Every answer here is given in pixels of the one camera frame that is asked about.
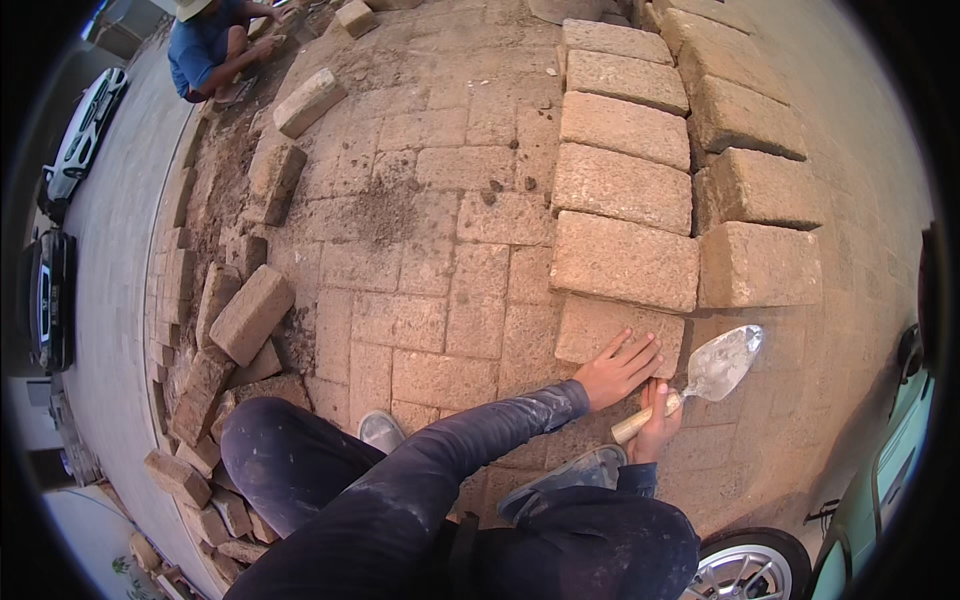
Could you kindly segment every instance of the road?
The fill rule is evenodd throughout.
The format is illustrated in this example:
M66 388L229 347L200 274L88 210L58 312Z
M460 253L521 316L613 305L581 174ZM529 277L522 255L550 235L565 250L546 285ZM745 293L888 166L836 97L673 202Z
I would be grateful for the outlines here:
M78 429L137 525L205 595L220 597L171 497L148 477L156 447L143 361L143 304L156 209L190 105L166 42L129 69L131 87L78 188L64 229L79 240L76 362L63 374Z

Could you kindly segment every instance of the trowel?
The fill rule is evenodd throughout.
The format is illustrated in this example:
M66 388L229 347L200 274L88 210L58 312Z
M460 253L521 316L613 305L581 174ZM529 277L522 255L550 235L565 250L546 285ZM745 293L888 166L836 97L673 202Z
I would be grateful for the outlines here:
M690 396L701 397L710 402L719 402L733 391L747 371L763 343L763 327L743 325L713 338L690 354L686 365L687 384L682 392L671 391L666 398L666 414L669 415ZM653 416L653 407L628 417L611 427L613 438L625 444L643 423Z

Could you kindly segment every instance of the wooden handle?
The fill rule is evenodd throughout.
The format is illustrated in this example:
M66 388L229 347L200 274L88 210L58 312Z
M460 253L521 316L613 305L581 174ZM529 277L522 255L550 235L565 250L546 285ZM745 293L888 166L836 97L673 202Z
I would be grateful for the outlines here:
M673 413L673 411L680 408L682 402L683 400L680 398L679 394L676 392L671 392L670 395L666 397L666 414L669 415ZM613 433L613 438L618 444L624 445L636 435L636 432L640 430L640 427L643 426L643 423L647 422L651 417L653 417L653 414L653 407L648 406L632 417L622 420L610 428L610 432Z

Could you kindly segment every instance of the car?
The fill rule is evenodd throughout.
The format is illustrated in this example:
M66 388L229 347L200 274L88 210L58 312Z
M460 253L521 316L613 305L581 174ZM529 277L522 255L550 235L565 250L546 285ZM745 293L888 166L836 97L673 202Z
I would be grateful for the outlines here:
M867 564L906 494L920 459L933 403L933 356L940 329L936 224L924 232L919 277L919 323L901 334L897 348L900 384L887 424L843 497L826 503L810 520L822 519L824 542L814 566L790 534L768 527L723 532L701 544L700 562L682 600L836 600Z
M32 359L63 372L74 359L77 238L59 228L34 238L17 266L17 316Z
M42 167L50 202L70 202L77 183L86 178L100 137L129 84L126 71L111 67L86 89L67 125L56 161Z

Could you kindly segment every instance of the gray sneaker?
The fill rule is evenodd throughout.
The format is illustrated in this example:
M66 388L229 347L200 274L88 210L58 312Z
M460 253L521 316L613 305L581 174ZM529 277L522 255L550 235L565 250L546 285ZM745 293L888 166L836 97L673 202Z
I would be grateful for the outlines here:
M390 454L406 440L390 413L380 410L370 411L360 419L357 437L384 454Z
M614 444L602 445L503 496L496 503L496 512L504 520L516 525L537 492L552 492L574 486L616 490L616 480L620 476L618 469L626 464L627 453L623 448Z

